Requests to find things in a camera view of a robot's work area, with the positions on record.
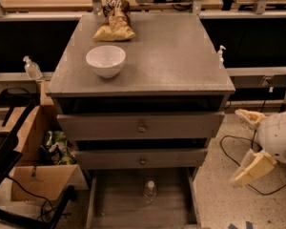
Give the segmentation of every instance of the cabinet top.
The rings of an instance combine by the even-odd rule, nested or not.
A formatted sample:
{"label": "cabinet top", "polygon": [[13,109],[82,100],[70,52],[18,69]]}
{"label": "cabinet top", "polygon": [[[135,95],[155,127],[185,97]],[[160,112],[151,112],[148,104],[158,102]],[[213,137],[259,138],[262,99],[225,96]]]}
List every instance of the cabinet top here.
{"label": "cabinet top", "polygon": [[[235,88],[219,61],[200,20],[191,13],[131,14],[136,38],[123,42],[94,42],[105,19],[85,15],[51,78],[52,97],[159,94],[231,94]],[[114,78],[96,75],[86,54],[102,45],[126,52],[123,70]]]}

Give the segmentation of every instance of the chair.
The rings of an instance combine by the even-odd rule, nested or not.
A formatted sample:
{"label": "chair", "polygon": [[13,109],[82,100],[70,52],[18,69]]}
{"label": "chair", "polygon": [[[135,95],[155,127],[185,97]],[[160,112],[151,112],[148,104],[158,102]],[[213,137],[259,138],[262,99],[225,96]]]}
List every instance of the chair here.
{"label": "chair", "polygon": [[[25,110],[20,115],[19,119],[16,121],[13,128],[9,132],[0,131],[0,184],[5,178],[13,180],[11,177],[9,177],[9,173],[22,157],[21,153],[13,150],[18,144],[17,133],[31,110],[36,106],[36,101],[34,97],[30,94],[30,92],[24,88],[0,88],[0,107],[6,106],[9,107],[9,110],[4,120],[4,124],[8,121],[8,118],[14,107],[25,106]],[[23,216],[5,212],[1,209],[0,220],[3,220],[7,223],[11,223],[20,228],[52,229],[56,227],[69,200],[75,200],[73,186],[69,186],[67,188],[64,196],[61,198],[61,201],[55,209],[55,212],[49,222],[26,218]]]}

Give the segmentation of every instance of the plastic bottle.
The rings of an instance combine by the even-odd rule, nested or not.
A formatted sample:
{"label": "plastic bottle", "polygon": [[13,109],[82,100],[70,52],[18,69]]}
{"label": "plastic bottle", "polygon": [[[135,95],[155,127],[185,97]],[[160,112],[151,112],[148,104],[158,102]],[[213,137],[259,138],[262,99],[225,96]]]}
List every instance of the plastic bottle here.
{"label": "plastic bottle", "polygon": [[146,202],[151,204],[156,196],[156,186],[153,180],[149,180],[144,185],[144,196],[146,198]]}
{"label": "plastic bottle", "polygon": [[39,66],[35,62],[31,61],[28,56],[24,56],[23,61],[26,62],[25,70],[30,78],[36,80],[43,76],[40,72]]}

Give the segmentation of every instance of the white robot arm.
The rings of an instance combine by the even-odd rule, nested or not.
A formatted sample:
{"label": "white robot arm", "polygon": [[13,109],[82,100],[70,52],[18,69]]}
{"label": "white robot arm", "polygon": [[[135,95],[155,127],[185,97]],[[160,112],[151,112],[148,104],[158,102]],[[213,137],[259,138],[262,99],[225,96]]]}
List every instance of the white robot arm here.
{"label": "white robot arm", "polygon": [[263,148],[259,153],[248,152],[231,180],[234,186],[245,186],[271,172],[278,161],[286,163],[286,112],[270,116],[245,110],[235,113],[256,129],[256,141]]}

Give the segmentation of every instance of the drawer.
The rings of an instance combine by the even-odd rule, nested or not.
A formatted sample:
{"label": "drawer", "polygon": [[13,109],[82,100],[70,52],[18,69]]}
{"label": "drawer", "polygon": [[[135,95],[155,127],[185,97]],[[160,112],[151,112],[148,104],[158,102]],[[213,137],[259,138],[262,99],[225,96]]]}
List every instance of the drawer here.
{"label": "drawer", "polygon": [[211,138],[224,114],[60,114],[57,118],[69,140]]}
{"label": "drawer", "polygon": [[199,167],[205,160],[207,148],[174,149],[116,149],[76,151],[74,154],[82,170]]}
{"label": "drawer", "polygon": [[[155,184],[155,196],[144,193]],[[186,168],[93,173],[86,228],[201,228],[193,178]]]}

